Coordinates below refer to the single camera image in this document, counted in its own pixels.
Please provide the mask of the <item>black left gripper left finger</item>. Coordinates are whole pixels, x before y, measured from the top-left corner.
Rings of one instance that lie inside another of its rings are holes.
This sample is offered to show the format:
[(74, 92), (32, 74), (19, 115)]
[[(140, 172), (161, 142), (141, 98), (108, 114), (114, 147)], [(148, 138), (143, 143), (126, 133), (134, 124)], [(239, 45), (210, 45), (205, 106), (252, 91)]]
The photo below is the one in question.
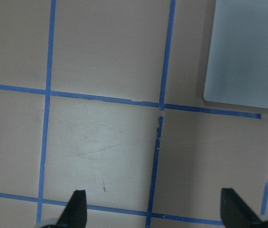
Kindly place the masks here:
[(87, 224), (87, 202), (85, 190), (73, 192), (64, 211), (55, 224), (56, 228), (85, 228)]

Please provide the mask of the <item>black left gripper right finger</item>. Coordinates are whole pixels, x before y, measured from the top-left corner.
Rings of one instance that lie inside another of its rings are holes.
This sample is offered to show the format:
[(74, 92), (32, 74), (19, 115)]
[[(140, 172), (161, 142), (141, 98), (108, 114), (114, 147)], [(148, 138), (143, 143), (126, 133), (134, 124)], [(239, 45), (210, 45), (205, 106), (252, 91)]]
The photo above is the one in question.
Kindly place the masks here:
[(251, 228), (262, 223), (232, 188), (221, 189), (220, 217), (226, 228)]

